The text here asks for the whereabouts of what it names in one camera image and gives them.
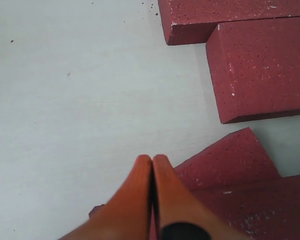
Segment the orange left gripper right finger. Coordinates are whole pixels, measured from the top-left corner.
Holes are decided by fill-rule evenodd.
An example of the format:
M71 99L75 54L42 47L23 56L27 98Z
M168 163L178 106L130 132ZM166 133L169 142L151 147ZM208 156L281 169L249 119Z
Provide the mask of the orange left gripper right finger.
M177 176L168 157L153 160L154 219L158 240L248 240L203 205Z

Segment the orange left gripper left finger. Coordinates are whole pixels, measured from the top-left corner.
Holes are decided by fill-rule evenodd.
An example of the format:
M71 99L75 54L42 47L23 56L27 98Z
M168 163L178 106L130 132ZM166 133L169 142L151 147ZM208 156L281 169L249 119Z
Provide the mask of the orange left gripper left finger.
M147 240L151 222L152 160L139 155L124 183L87 222L62 240Z

